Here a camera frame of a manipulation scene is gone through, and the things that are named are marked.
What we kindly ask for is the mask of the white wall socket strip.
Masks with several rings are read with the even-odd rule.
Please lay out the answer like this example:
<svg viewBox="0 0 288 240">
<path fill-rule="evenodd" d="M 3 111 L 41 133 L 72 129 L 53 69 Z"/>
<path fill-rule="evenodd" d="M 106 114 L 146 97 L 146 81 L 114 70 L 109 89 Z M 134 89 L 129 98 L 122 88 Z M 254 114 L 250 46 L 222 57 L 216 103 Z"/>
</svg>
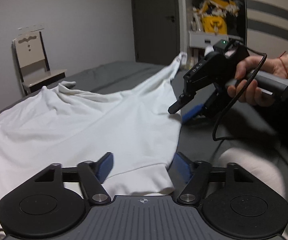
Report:
<svg viewBox="0 0 288 240">
<path fill-rule="evenodd" d="M 44 29 L 42 24 L 35 24 L 35 25 L 28 26 L 28 27 L 20 27 L 17 30 L 18 32 L 24 33 L 28 31 L 38 31 L 42 29 Z"/>
</svg>

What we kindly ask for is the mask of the dark grey bed sheet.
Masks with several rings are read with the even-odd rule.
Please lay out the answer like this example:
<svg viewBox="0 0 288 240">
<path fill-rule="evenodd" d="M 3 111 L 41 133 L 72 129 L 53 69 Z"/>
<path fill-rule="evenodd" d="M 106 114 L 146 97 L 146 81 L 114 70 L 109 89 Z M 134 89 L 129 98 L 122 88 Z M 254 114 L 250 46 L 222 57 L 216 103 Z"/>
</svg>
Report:
<svg viewBox="0 0 288 240">
<path fill-rule="evenodd" d="M 288 200 L 288 98 L 282 107 L 252 107 L 237 103 L 221 119 L 219 135 L 232 141 L 214 142 L 211 132 L 219 111 L 211 106 L 183 124 L 178 150 L 192 159 L 224 164 L 236 160 L 249 168 Z"/>
</svg>

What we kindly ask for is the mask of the yellow black bag on shelf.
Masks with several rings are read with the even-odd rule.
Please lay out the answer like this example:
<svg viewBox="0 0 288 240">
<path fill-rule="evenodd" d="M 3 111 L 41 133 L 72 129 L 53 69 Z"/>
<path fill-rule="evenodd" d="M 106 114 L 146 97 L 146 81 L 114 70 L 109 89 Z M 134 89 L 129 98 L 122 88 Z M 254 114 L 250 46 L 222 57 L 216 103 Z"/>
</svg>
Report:
<svg viewBox="0 0 288 240">
<path fill-rule="evenodd" d="M 206 33 L 228 35 L 236 29 L 241 7 L 237 0 L 193 0 L 192 6 Z"/>
</svg>

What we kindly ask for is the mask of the white wardrobe shelf unit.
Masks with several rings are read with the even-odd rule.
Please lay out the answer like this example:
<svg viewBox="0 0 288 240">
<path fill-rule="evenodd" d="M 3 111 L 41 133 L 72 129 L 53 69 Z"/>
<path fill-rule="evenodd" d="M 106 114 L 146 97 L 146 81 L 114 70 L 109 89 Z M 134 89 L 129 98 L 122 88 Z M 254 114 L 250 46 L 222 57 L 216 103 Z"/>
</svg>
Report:
<svg viewBox="0 0 288 240">
<path fill-rule="evenodd" d="M 180 51 L 188 70 L 219 40 L 247 42 L 246 0 L 178 0 Z"/>
</svg>

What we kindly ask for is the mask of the dark grey door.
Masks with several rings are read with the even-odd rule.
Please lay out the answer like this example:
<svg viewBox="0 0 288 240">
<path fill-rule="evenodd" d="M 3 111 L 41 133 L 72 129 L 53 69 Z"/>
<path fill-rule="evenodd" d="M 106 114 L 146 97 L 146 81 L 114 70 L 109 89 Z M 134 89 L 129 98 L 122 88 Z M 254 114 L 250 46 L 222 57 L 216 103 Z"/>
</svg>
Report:
<svg viewBox="0 0 288 240">
<path fill-rule="evenodd" d="M 178 0 L 132 0 L 135 59 L 167 66 L 180 51 Z"/>
</svg>

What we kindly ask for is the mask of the white sweatshirt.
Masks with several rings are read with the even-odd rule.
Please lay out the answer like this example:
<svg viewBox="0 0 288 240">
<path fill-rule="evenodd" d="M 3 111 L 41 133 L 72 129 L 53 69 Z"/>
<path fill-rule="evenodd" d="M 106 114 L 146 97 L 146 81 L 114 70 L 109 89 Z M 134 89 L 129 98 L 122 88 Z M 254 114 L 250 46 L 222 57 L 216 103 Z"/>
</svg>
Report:
<svg viewBox="0 0 288 240">
<path fill-rule="evenodd" d="M 187 60 L 173 62 L 136 87 L 110 94 L 75 89 L 63 81 L 0 113 L 0 200 L 52 163 L 72 167 L 114 156 L 104 188 L 110 196 L 166 195 L 180 114 L 171 81 Z"/>
</svg>

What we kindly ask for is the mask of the cream and black wooden chair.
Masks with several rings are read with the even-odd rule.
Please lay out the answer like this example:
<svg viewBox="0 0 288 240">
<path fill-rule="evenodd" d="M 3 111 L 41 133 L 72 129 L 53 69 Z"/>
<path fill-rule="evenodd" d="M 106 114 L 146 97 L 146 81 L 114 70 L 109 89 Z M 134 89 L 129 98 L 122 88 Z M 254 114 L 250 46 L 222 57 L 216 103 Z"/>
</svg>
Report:
<svg viewBox="0 0 288 240">
<path fill-rule="evenodd" d="M 22 32 L 12 40 L 12 50 L 26 95 L 66 77 L 65 69 L 51 70 L 40 29 Z"/>
</svg>

